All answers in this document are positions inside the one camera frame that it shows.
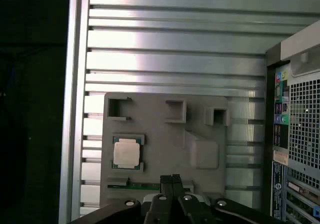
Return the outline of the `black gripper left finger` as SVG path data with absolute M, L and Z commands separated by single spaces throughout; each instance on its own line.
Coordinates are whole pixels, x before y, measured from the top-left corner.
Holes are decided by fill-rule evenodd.
M 168 224 L 172 209 L 172 176 L 160 177 L 160 193 L 151 201 L 140 203 L 137 199 L 118 199 L 72 224 Z

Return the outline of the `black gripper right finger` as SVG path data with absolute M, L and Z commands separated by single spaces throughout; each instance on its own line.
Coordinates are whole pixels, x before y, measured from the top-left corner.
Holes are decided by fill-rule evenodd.
M 282 221 L 227 198 L 206 204 L 187 194 L 179 174 L 172 174 L 173 196 L 188 224 L 281 224 Z

